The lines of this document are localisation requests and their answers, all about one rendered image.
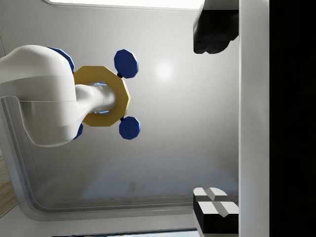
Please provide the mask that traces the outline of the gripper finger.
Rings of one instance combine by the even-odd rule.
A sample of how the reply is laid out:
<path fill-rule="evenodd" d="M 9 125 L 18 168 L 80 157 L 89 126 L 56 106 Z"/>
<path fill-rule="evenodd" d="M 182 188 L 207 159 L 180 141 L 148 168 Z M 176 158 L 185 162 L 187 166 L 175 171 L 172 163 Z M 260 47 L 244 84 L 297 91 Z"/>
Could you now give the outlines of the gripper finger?
<path fill-rule="evenodd" d="M 193 218 L 199 237 L 239 237 L 239 207 L 219 188 L 194 188 Z"/>
<path fill-rule="evenodd" d="M 193 51 L 217 54 L 239 35 L 239 0 L 201 0 L 193 24 Z"/>

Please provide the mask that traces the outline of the drone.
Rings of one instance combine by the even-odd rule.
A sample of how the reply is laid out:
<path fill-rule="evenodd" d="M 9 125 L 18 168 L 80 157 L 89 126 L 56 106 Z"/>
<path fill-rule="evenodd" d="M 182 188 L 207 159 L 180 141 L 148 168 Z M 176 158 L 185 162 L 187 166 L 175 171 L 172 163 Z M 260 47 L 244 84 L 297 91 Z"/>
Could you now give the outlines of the drone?
<path fill-rule="evenodd" d="M 124 80 L 103 66 L 75 71 L 71 57 L 50 47 L 29 47 L 0 65 L 0 97 L 19 99 L 23 126 L 34 144 L 60 146 L 80 125 L 111 126 L 127 112 Z"/>

